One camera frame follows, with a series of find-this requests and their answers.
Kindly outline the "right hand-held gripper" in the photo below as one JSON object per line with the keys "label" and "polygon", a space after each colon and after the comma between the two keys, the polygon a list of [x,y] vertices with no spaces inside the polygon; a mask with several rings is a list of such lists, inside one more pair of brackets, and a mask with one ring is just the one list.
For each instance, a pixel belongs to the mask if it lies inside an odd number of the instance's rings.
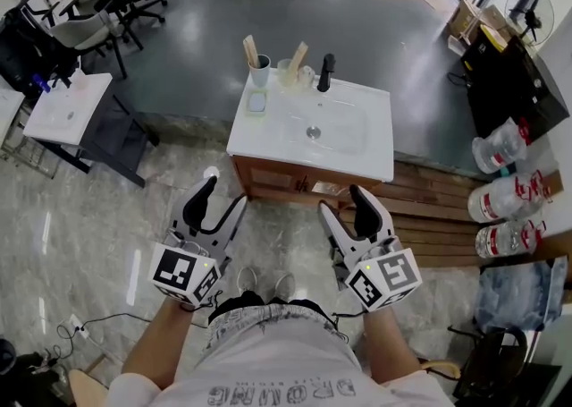
{"label": "right hand-held gripper", "polygon": [[[318,204],[324,231],[337,250],[333,269],[340,289],[348,288],[365,312],[374,312],[403,300],[422,284],[414,254],[394,235],[387,208],[370,191],[349,186],[355,204],[354,237],[325,201]],[[371,242],[381,242],[372,248]]]}

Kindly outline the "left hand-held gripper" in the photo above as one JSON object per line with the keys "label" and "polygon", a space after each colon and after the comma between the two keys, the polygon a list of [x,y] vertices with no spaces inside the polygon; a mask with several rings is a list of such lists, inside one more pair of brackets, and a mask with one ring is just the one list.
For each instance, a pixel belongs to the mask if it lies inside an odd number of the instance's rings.
{"label": "left hand-held gripper", "polygon": [[[151,259],[148,280],[185,308],[213,306],[215,286],[231,263],[226,248],[238,230],[248,203],[245,194],[238,196],[213,229],[203,230],[208,199],[216,183],[217,177],[211,175],[175,201],[171,229],[163,242],[156,243]],[[198,241],[183,239],[183,236],[196,234]]]}

